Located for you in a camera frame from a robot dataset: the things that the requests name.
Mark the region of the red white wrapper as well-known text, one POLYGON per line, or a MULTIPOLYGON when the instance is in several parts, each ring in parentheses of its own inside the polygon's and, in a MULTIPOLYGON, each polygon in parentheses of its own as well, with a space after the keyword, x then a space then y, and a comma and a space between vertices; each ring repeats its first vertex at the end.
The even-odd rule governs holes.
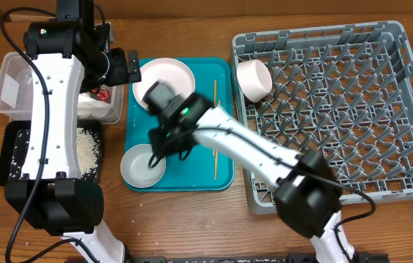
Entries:
POLYGON ((109 102, 111 98, 111 92, 107 88, 95 88, 91 90, 92 94, 95 94, 103 102, 109 102))

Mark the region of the grey shallow bowl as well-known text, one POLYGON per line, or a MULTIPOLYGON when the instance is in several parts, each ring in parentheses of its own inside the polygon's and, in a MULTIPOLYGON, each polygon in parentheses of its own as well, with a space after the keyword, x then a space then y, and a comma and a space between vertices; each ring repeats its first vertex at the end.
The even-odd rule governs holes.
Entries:
POLYGON ((166 159, 153 155, 151 145, 131 147, 122 157, 120 170, 124 181, 131 187, 148 188, 158 183, 166 170, 166 159))

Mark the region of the pink rice bowl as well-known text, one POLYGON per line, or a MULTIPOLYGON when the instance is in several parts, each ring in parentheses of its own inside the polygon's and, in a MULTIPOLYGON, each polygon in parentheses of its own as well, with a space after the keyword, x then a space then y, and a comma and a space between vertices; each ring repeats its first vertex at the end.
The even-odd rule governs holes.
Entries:
POLYGON ((260 101, 272 90, 272 77, 267 66, 260 60, 239 63, 236 75, 240 89, 251 102, 260 101))

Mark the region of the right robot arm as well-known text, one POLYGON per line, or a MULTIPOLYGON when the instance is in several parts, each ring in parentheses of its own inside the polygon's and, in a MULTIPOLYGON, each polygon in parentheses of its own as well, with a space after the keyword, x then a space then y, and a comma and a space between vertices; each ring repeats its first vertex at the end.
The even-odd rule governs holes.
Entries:
POLYGON ((375 202, 367 194, 338 183, 322 153, 308 150, 301 154, 271 142, 202 94, 183 98, 165 82, 155 82, 143 101, 149 114, 159 121, 159 127, 148 133, 153 151, 150 168, 167 156, 176 155, 184 161, 197 145, 211 148, 265 182, 279 218, 311 241, 318 262, 361 261, 342 227, 357 217, 341 217, 340 197, 349 191, 367 200, 371 209, 364 217, 375 212, 375 202))

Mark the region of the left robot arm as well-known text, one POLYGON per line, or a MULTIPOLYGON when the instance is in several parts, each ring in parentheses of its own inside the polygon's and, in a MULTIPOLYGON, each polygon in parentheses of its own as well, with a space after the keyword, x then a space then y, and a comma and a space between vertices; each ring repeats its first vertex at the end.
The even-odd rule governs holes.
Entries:
POLYGON ((135 51, 110 47, 110 24, 96 24, 92 1, 59 1, 33 22, 18 54, 33 73, 28 150, 20 177, 5 186, 19 222, 69 243, 89 262, 130 262, 103 219, 100 185, 84 180, 77 159, 77 101, 82 92, 137 83, 135 51))

